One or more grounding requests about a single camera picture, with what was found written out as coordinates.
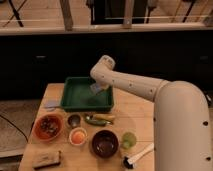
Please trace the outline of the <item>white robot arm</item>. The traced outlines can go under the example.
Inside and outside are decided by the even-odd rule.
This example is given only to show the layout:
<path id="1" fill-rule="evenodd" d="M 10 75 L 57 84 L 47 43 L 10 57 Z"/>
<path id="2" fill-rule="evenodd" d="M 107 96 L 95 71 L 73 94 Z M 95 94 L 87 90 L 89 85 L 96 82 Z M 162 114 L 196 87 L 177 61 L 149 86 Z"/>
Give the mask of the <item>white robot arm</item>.
<path id="1" fill-rule="evenodd" d="M 98 93 L 110 86 L 154 103 L 155 171 L 213 171 L 211 125 L 204 93 L 186 81 L 121 73 L 102 56 L 90 70 Z"/>

